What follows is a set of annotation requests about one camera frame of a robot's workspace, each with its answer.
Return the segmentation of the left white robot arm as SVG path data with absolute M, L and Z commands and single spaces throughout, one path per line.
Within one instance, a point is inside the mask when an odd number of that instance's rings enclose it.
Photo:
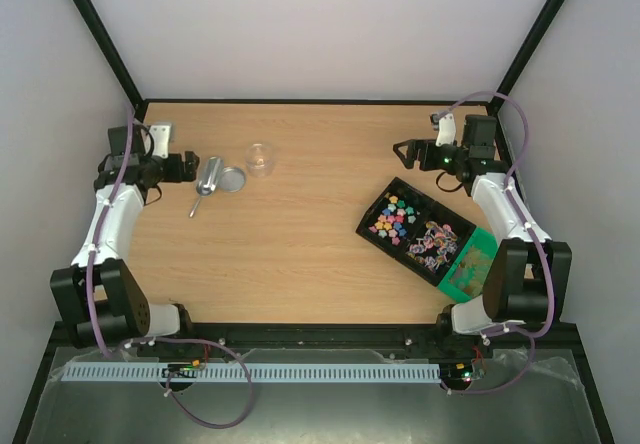
M 62 323 L 78 348 L 93 346 L 98 338 L 111 343 L 171 336 L 189 325 L 182 305 L 150 303 L 127 265 L 149 192 L 196 178 L 199 157 L 170 152 L 172 139 L 168 122 L 108 131 L 110 151 L 93 183 L 96 207 L 85 241 L 71 265 L 50 278 Z

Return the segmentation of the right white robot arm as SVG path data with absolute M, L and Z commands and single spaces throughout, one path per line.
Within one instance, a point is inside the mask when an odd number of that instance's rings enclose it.
M 458 133 L 451 113 L 435 114 L 434 139 L 411 139 L 393 146 L 405 168 L 441 170 L 454 176 L 484 213 L 498 244 L 482 293 L 442 312 L 448 323 L 436 331 L 445 354 L 460 354 L 471 335 L 483 340 L 522 332 L 540 324 L 528 337 L 551 328 L 568 282 L 571 250 L 554 241 L 534 221 L 517 192 L 514 170 L 496 159 L 496 118 L 468 115 Z

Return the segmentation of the metal scoop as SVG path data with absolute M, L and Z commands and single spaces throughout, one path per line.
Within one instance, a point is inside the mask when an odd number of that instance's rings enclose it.
M 189 212 L 190 218 L 195 216 L 202 200 L 216 190 L 223 167 L 224 160 L 221 157 L 211 157 L 206 161 L 205 167 L 196 183 L 197 198 Z

